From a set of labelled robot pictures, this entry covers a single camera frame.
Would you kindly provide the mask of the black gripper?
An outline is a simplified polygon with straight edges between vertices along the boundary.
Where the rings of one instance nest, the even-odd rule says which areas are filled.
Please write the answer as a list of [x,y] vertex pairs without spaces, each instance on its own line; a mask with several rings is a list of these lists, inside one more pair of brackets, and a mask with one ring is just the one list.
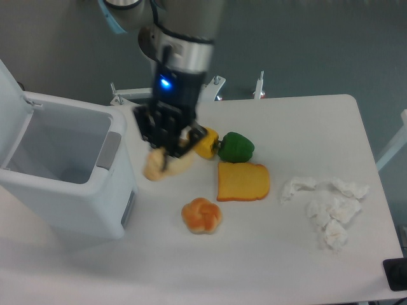
[[[156,66],[155,77],[162,72],[177,75],[203,74],[205,77],[207,74],[177,71],[159,63]],[[194,107],[187,105],[176,107],[158,100],[149,100],[146,104],[133,108],[141,138],[149,142],[153,149],[159,148],[161,172],[167,170],[168,156],[175,158],[184,156],[207,136],[207,129],[196,122],[196,108],[197,104]]]

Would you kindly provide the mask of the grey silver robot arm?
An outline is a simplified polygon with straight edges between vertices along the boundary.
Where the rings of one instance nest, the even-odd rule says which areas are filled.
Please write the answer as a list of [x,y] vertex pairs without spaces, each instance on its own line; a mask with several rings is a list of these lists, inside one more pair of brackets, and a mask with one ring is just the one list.
[[139,48],[155,63],[149,101],[134,108],[141,137],[168,158],[180,158],[207,131],[196,108],[214,51],[224,1],[101,1],[117,32],[139,32]]

